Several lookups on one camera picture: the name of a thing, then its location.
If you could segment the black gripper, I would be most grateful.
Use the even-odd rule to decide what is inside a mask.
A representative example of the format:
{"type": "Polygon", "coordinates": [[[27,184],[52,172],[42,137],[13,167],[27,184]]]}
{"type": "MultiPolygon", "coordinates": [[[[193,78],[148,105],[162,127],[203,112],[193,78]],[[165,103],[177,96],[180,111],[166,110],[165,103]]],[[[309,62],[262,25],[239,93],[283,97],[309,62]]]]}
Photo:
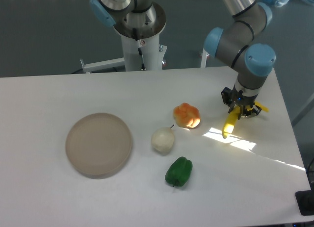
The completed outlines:
{"type": "Polygon", "coordinates": [[[221,91],[221,97],[223,103],[228,106],[228,114],[230,114],[235,106],[240,107],[240,112],[237,117],[238,120],[241,118],[252,118],[260,114],[262,108],[254,105],[257,94],[253,96],[246,96],[242,90],[237,91],[236,88],[230,89],[225,87],[221,91]]]}

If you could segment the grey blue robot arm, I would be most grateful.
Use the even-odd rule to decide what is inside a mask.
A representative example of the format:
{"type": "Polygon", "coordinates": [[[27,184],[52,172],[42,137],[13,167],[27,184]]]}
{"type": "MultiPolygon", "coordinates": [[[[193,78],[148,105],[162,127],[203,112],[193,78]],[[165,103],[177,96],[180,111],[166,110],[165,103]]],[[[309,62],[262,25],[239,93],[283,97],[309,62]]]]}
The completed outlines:
{"type": "MultiPolygon", "coordinates": [[[[203,49],[238,73],[233,88],[221,93],[229,115],[254,117],[262,111],[256,97],[273,69],[276,54],[272,47],[253,40],[268,26],[272,12],[255,0],[223,1],[234,23],[228,29],[212,29],[203,49]]],[[[127,71],[162,68],[164,51],[159,36],[166,15],[159,4],[153,0],[90,0],[89,5],[103,25],[120,35],[127,71]]]]}

